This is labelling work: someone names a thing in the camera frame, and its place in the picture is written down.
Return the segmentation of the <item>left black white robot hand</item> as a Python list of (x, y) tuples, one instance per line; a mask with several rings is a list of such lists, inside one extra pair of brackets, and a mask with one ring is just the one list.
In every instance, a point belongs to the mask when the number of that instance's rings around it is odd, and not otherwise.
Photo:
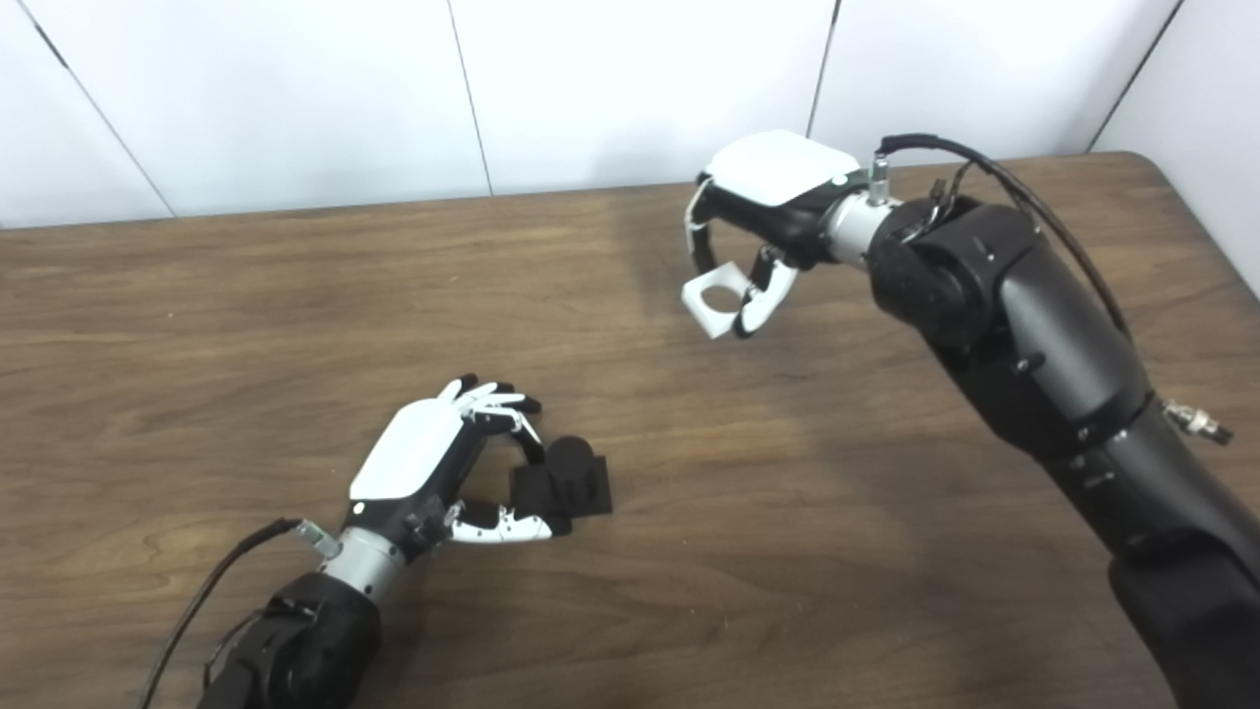
[(456, 377), (432, 398), (401, 407), (365, 455), (349, 486), (344, 526), (369, 533), (406, 564), (456, 542), (500, 545), (564, 536), (563, 523), (491, 508), (486, 521), (467, 521), (472, 505), (460, 489), (488, 441), (509, 436), (530, 463), (544, 462), (530, 414), (541, 402), (507, 382)]

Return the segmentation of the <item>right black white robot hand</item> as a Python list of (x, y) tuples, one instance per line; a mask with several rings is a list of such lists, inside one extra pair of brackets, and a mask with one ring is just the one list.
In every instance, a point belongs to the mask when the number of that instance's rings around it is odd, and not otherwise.
[[(847, 198), (867, 190), (856, 157), (785, 130), (743, 136), (711, 157), (684, 212), (687, 251), (696, 278), (680, 301), (712, 340), (733, 332), (747, 340), (764, 326), (801, 271), (838, 262), (832, 218)], [(750, 273), (719, 264), (714, 222), (757, 235), (762, 246)]]

